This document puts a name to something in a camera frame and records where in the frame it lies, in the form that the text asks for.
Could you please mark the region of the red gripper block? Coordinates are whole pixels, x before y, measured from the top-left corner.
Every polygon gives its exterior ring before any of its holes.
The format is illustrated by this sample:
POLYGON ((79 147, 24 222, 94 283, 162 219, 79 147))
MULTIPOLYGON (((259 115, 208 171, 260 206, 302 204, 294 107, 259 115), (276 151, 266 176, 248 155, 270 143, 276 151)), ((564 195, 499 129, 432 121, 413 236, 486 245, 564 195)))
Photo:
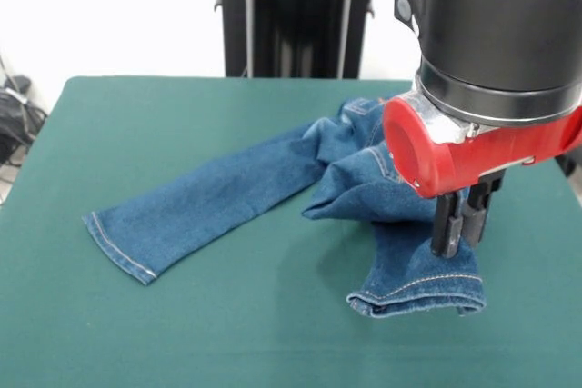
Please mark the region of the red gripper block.
POLYGON ((453 120, 439 114, 425 124, 413 104, 421 98, 400 95, 390 99, 383 126, 394 167, 404 181, 422 197, 439 195, 431 240, 435 256, 454 257, 461 231, 471 248, 481 242, 491 196, 504 178, 496 170, 537 164, 581 145, 580 108, 548 124, 495 128, 474 138, 456 131, 456 140, 450 142, 443 137, 455 132, 453 120), (462 216, 462 202, 455 191, 469 186, 462 216))

